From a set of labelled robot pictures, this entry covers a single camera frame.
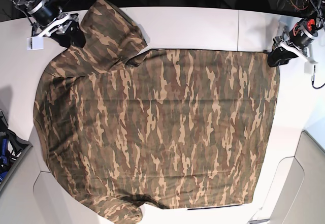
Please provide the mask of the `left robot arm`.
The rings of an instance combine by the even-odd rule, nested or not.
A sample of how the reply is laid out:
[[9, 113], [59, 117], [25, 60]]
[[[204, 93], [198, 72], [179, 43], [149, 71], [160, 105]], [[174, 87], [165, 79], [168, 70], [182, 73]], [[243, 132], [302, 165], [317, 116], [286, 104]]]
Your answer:
[[273, 38], [272, 50], [268, 52], [268, 65], [286, 65], [291, 59], [300, 58], [305, 69], [315, 69], [317, 62], [311, 54], [311, 44], [324, 29], [324, 0], [302, 0], [303, 6], [294, 8], [302, 12], [302, 19], [293, 28], [281, 26]]

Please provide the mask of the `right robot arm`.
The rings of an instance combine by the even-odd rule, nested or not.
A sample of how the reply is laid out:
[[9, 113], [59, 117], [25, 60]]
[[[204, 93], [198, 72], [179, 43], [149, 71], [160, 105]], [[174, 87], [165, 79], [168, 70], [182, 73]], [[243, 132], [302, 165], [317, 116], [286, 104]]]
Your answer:
[[42, 50], [44, 38], [51, 38], [61, 47], [85, 46], [86, 39], [79, 26], [79, 14], [62, 10], [54, 0], [10, 0], [31, 25], [27, 50]]

